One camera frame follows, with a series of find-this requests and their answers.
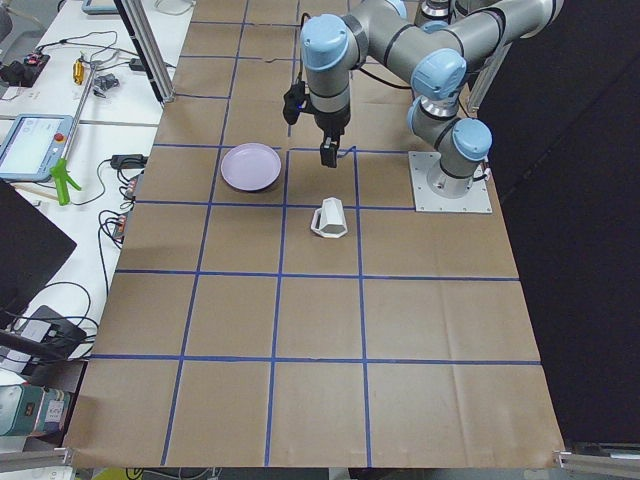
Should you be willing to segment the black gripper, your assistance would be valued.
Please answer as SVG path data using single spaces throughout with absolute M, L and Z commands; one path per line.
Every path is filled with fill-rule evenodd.
M 341 136 L 345 134 L 345 128 L 349 123 L 349 108 L 343 107 L 335 112 L 317 110 L 314 113 L 314 120 L 324 134 L 319 147 L 321 164 L 329 168 L 336 168 L 337 148 L 340 145 Z

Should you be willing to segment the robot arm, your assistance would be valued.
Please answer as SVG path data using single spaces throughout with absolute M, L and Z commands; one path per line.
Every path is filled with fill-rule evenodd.
M 442 27 L 409 22 L 401 1 L 363 1 L 344 16 L 322 14 L 301 27 L 307 77 L 285 96 L 288 124 L 313 115 L 323 132 L 323 165 L 334 168 L 351 117 L 350 73 L 373 58 L 405 81 L 417 97 L 407 123 L 440 155 L 427 174 L 435 194 L 464 197 L 492 146 L 480 120 L 458 115 L 458 98 L 471 68 L 486 65 L 519 38 L 532 37 L 559 15 L 559 1 L 492 1 Z
M 455 2 L 451 0 L 420 0 L 416 9 L 414 24 L 424 25 L 429 21 L 443 21 L 451 24 L 455 21 Z

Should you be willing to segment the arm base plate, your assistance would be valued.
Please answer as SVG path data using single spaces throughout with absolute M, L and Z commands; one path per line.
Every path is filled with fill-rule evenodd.
M 480 164 L 471 177 L 458 179 L 441 168 L 438 152 L 408 153 L 415 210 L 437 214 L 491 214 L 487 175 Z

